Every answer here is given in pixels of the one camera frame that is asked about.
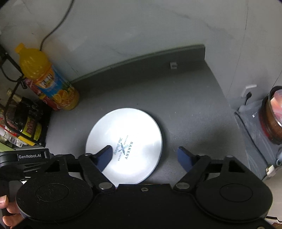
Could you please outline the person's left hand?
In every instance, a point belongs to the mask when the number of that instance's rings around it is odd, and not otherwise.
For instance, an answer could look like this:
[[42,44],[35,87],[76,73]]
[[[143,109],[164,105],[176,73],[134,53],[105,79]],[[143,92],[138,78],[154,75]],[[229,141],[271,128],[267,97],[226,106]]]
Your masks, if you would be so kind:
[[7,210],[9,213],[9,215],[4,215],[2,217],[3,223],[8,228],[14,228],[24,220],[24,217],[21,215],[16,202],[9,202],[9,199],[6,195],[1,196],[0,205],[1,209]]

